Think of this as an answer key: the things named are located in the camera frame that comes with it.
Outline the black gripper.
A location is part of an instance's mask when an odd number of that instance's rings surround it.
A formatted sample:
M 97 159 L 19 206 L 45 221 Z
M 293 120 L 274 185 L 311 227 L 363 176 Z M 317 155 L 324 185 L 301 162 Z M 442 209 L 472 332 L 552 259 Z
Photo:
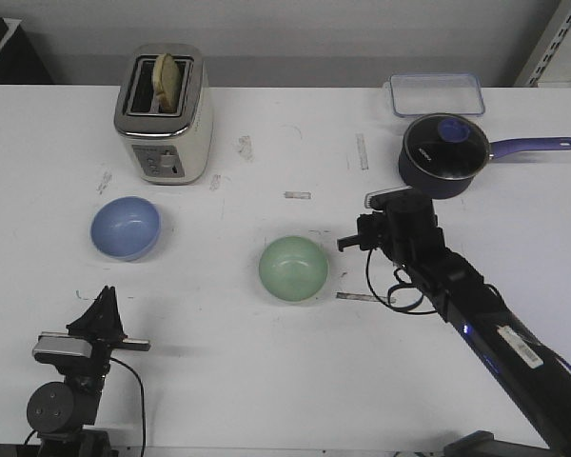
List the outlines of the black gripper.
M 41 336 L 59 336 L 84 339 L 92 345 L 89 359 L 70 362 L 67 365 L 52 365 L 59 372 L 102 371 L 109 363 L 114 350 L 146 352 L 151 348 L 149 340 L 126 337 L 121 322 L 115 287 L 104 286 L 90 307 L 81 317 L 66 325 L 68 334 L 43 331 Z
M 350 235 L 337 240 L 338 251 L 358 245 L 361 251 L 384 248 L 389 240 L 387 216 L 378 211 L 361 214 L 357 219 L 357 231 L 358 235 Z

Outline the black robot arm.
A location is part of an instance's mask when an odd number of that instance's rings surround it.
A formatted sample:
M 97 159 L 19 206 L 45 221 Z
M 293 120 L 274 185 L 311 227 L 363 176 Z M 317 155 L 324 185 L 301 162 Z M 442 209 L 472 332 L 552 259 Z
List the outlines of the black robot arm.
M 371 192 L 357 232 L 337 248 L 381 251 L 395 285 L 378 301 L 403 315 L 431 313 L 450 324 L 555 456 L 571 456 L 571 365 L 508 308 L 495 286 L 448 248 L 432 199 L 411 187 Z
M 145 389 L 141 376 L 115 358 L 115 350 L 148 351 L 148 340 L 129 338 L 123 329 L 114 287 L 105 286 L 89 308 L 64 332 L 43 331 L 31 354 L 33 359 L 51 365 L 63 376 L 61 381 L 43 384 L 27 404 L 31 435 L 40 440 L 38 456 L 117 456 L 119 450 L 109 434 L 94 429 L 105 386 L 113 364 L 127 369 L 140 392 L 141 446 L 147 448 Z

